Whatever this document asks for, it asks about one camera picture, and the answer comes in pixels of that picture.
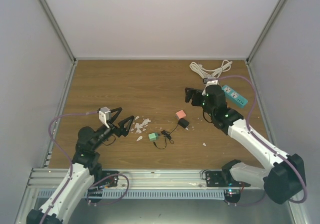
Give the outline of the teal power strip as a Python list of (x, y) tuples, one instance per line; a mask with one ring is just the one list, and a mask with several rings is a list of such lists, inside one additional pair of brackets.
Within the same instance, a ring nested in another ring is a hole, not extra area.
[(240, 108), (243, 108), (248, 103), (248, 100), (244, 96), (239, 94), (230, 86), (224, 85), (222, 86), (222, 90), (225, 92), (226, 97)]

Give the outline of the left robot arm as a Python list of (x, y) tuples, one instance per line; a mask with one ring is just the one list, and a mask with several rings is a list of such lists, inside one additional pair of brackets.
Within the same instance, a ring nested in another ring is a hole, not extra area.
[(121, 111), (121, 107), (102, 107), (95, 112), (102, 123), (101, 127), (93, 130), (86, 126), (79, 130), (76, 151), (69, 159), (69, 169), (65, 177), (40, 209), (32, 209), (28, 213), (27, 223), (68, 223), (84, 196), (101, 190), (106, 181), (117, 183), (121, 173), (116, 171), (104, 176), (102, 165), (98, 162), (100, 154), (97, 149), (112, 136), (117, 138), (128, 135), (134, 116), (115, 124), (114, 121)]

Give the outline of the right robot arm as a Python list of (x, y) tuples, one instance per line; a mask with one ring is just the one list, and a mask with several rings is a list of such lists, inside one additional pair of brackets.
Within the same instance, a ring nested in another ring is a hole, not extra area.
[(207, 85), (204, 90), (186, 88), (185, 102), (202, 107), (210, 122), (225, 135), (248, 150), (262, 165), (249, 166), (240, 160), (232, 160), (222, 167), (221, 180), (226, 186), (245, 182), (265, 191), (277, 204), (292, 201), (303, 191), (303, 203), (307, 196), (303, 159), (280, 150), (256, 132), (235, 109), (228, 106), (225, 92), (220, 85)]

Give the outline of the pink charger plug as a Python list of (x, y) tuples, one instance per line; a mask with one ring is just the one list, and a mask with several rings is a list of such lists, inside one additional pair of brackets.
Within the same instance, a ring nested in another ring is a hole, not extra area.
[(184, 112), (184, 110), (179, 110), (175, 113), (175, 116), (177, 117), (177, 119), (182, 119), (186, 117), (186, 113)]

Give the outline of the green charger plug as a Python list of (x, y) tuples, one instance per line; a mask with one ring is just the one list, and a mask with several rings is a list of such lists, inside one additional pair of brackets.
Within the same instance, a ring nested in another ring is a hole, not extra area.
[(148, 137), (151, 142), (155, 142), (159, 138), (159, 134), (157, 132), (153, 132), (150, 133)]

